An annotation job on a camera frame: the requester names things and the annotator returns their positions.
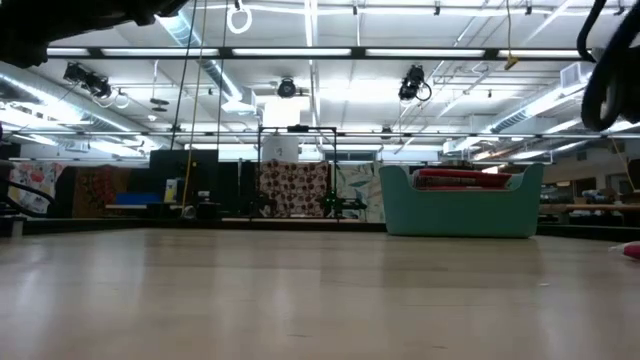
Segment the black overhead light bar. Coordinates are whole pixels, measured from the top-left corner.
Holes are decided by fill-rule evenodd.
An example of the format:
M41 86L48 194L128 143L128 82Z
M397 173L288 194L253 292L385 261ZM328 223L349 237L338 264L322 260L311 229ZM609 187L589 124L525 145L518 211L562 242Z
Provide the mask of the black overhead light bar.
M515 48L383 48L383 47L50 47L51 59L180 60L180 59L334 59L334 60L462 60L578 61L575 49Z

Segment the wooden bench top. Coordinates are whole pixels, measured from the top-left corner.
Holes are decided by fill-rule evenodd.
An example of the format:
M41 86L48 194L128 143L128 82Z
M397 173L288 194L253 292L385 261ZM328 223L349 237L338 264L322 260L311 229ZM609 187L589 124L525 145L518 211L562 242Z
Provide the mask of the wooden bench top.
M603 212L640 212L638 204L541 204L540 214L560 214L573 211L603 211Z

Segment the white bucket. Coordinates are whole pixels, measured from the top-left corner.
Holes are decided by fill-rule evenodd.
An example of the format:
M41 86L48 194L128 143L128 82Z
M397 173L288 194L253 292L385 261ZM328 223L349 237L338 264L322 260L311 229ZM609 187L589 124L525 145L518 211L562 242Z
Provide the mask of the white bucket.
M261 159L263 162L298 162L299 138L282 135L266 136L261 144Z

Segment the red popcorn bag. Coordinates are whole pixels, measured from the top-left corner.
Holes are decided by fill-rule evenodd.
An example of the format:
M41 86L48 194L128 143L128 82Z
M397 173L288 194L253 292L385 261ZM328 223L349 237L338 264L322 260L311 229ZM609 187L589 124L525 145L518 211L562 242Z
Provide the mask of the red popcorn bag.
M485 173L482 171L470 171L470 170L454 170L454 169L441 169L441 168L424 168L418 171L420 176L441 176L441 177L460 177L460 178L473 178L482 181L507 181L511 178L511 174L503 173Z
M612 246L609 248L609 252L624 256L628 259L640 261L640 241Z

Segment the black panel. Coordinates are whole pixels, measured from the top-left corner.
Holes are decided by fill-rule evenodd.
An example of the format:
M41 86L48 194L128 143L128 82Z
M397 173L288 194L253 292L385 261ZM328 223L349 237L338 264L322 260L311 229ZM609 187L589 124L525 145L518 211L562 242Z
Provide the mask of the black panel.
M193 202L199 191L213 194L217 175L217 150L154 150L150 154L151 190L164 198L167 181L177 180L178 204Z

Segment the black metal stand frame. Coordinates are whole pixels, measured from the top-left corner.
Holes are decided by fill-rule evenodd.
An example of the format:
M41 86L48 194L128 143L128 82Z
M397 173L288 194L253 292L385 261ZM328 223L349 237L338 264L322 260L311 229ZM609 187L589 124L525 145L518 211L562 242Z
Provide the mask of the black metal stand frame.
M266 136L270 135L282 135L282 136L293 136L299 138L299 161L296 163L307 163L307 162L327 162L330 166L329 171L329 190L327 196L335 195L337 179L333 173L334 166L337 164L335 161L329 162L326 160L323 161L311 161L311 160L302 160L300 158L301 150L302 150L302 141L309 138L311 140L318 140L322 137L326 137L331 135L335 137L337 135L337 129L334 127L312 127L307 125L290 125L290 126L261 126L258 128L257 135L257 151L258 151L258 159L256 163L256 172L255 172L255 193L254 198L252 200L252 210L256 216L261 216L264 218L275 218L270 217L268 213L268 202L269 200L266 198L264 194L261 194L259 191L259 177L260 177L260 164L263 163L261 159L261 144L264 141ZM321 218L332 218L334 216L334 211L330 210L328 207L324 205L325 213ZM320 219L320 218L309 218L309 217L289 217L289 218L276 218L276 219Z

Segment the teal plastic basket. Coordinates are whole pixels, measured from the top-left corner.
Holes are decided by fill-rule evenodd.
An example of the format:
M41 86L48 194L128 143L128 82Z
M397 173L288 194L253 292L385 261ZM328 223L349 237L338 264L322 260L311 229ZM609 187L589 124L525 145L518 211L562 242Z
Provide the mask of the teal plastic basket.
M394 236L529 238L536 233L544 166L513 174L504 190L418 190L398 166L379 170Z

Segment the dark red patterned cloth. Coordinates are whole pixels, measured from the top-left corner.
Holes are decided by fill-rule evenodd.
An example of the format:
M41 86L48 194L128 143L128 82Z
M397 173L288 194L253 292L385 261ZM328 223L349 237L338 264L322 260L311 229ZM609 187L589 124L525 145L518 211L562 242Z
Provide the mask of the dark red patterned cloth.
M114 205L116 195L127 190L131 170L104 165L80 167L76 171L73 218L102 218L107 205Z

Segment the blue box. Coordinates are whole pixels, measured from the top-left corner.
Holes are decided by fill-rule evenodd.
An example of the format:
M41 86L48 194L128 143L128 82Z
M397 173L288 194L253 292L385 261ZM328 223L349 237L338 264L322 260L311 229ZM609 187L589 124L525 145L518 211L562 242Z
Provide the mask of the blue box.
M115 197L115 205L148 205L160 203L161 197L155 193L117 193Z

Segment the brown dotted cloth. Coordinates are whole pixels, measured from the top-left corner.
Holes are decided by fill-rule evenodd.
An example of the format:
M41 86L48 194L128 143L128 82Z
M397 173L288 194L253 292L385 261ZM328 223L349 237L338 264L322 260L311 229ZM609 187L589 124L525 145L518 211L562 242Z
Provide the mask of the brown dotted cloth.
M271 160L261 163L259 170L259 191L269 200L270 217L324 216L323 198L329 190L327 162Z

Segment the floral pattern cloth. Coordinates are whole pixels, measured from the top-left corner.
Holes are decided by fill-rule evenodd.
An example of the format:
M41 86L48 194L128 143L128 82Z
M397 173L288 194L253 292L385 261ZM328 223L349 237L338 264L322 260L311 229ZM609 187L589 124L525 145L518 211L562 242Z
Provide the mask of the floral pattern cloth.
M65 166L55 162L20 162L10 172L9 179L54 197L56 182ZM37 213L46 213L50 202L44 197L10 187L9 197L19 205Z

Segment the leaf pattern cloth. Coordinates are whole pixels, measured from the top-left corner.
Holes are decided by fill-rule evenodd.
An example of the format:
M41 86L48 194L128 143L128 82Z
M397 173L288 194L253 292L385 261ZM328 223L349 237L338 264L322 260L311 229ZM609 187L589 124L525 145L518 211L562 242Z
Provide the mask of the leaf pattern cloth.
M344 209L342 215L363 223L384 223L379 162L361 164L339 163L337 168L337 196L358 199L365 209Z

